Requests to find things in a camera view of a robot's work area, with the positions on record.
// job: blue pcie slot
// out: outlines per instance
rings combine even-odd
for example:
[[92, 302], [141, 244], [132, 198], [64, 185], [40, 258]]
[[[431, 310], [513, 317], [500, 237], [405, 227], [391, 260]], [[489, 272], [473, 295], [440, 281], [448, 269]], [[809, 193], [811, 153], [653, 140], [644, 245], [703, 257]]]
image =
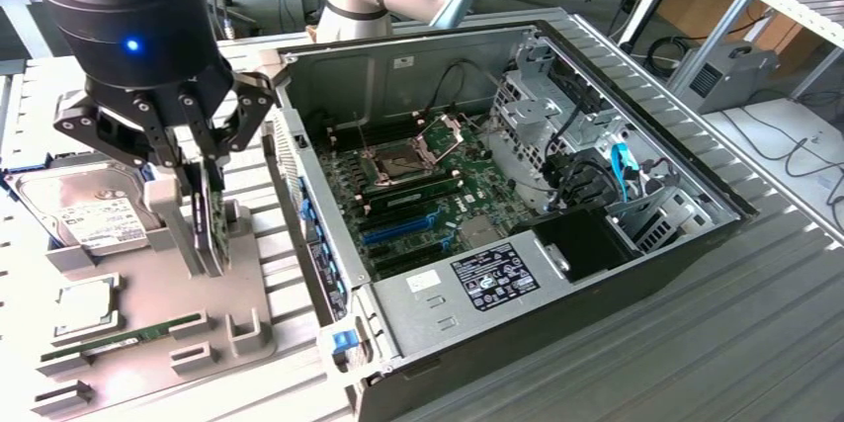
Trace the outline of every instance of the blue pcie slot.
[[396, 226], [388, 227], [387, 229], [381, 229], [380, 231], [373, 231], [364, 234], [363, 243], [364, 245], [377, 244], [389, 239], [393, 239], [399, 236], [404, 236], [405, 234], [411, 234], [412, 232], [427, 231], [433, 228], [433, 224], [436, 223], [436, 216], [439, 215], [439, 210], [429, 213], [428, 215], [412, 219], [409, 221], [397, 224]]

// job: green circuit board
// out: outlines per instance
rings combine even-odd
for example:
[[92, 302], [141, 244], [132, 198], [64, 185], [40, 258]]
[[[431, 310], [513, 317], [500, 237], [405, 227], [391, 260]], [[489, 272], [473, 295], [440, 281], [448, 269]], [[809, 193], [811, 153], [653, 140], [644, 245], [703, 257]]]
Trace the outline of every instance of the green circuit board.
[[[424, 142], [433, 157], [440, 157], [453, 147], [435, 165], [429, 166], [428, 162], [427, 169], [417, 163], [404, 161], [409, 155], [409, 143], [415, 140], [412, 137], [369, 146], [369, 153], [364, 149], [319, 151], [325, 178], [360, 257], [377, 279], [468, 251], [477, 247], [477, 243], [483, 245], [505, 237], [516, 223], [533, 216], [533, 211], [508, 186], [507, 176], [484, 153], [487, 147], [468, 123], [463, 124], [459, 133], [463, 141], [455, 147], [453, 129], [444, 122], [436, 121], [424, 132]], [[421, 185], [407, 192], [391, 194], [391, 198], [381, 201], [371, 200], [368, 203], [372, 209], [367, 212], [361, 194], [367, 196], [368, 193], [391, 190], [389, 186], [376, 185], [379, 172], [384, 172], [384, 160], [379, 170], [369, 159], [373, 149], [376, 156], [395, 159], [388, 165], [392, 170], [388, 171], [401, 174], [397, 180], [416, 183], [413, 180], [425, 177], [447, 175], [447, 178], [435, 185]], [[393, 204], [397, 204], [395, 210], [377, 208]], [[373, 229], [393, 229], [428, 216], [432, 220], [429, 228], [384, 239], [377, 244], [365, 242], [365, 236]], [[380, 221], [391, 221], [391, 225], [375, 225]], [[467, 237], [469, 231], [477, 231], [475, 237]]]

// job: motherboard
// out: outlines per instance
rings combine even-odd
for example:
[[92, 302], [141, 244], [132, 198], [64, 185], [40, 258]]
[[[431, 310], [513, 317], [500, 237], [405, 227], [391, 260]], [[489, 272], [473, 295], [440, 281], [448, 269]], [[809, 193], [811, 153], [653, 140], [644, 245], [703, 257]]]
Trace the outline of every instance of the motherboard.
[[364, 265], [377, 279], [497, 241], [535, 216], [492, 160], [484, 127], [461, 114], [443, 114], [417, 121], [404, 138], [383, 141], [361, 128], [352, 136], [363, 146], [317, 150]]

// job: blue led light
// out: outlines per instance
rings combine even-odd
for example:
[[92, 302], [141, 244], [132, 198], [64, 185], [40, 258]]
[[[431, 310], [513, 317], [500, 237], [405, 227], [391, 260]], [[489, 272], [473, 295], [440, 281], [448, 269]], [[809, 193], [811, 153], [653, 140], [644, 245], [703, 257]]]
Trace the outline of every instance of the blue led light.
[[127, 46], [127, 50], [132, 53], [141, 50], [141, 43], [137, 40], [125, 40], [124, 44]]

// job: warning label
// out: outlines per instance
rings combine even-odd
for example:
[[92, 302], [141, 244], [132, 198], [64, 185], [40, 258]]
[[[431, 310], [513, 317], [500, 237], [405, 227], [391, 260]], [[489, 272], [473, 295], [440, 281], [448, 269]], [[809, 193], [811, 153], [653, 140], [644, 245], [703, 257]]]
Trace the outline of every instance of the warning label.
[[481, 311], [540, 288], [511, 244], [451, 263], [451, 267], [475, 308]]
[[83, 203], [60, 210], [59, 215], [67, 230], [87, 249], [147, 236], [144, 224], [127, 198]]

